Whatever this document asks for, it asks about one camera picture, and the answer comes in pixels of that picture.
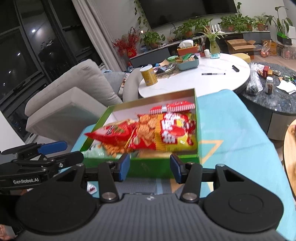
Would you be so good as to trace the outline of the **person's left hand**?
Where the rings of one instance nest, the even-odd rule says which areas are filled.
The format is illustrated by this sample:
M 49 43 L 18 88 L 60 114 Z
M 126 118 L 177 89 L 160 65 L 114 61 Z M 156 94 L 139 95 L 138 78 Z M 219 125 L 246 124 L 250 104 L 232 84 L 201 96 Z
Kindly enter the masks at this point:
M 14 240 L 16 237 L 11 226 L 0 225 L 0 239 L 1 240 Z

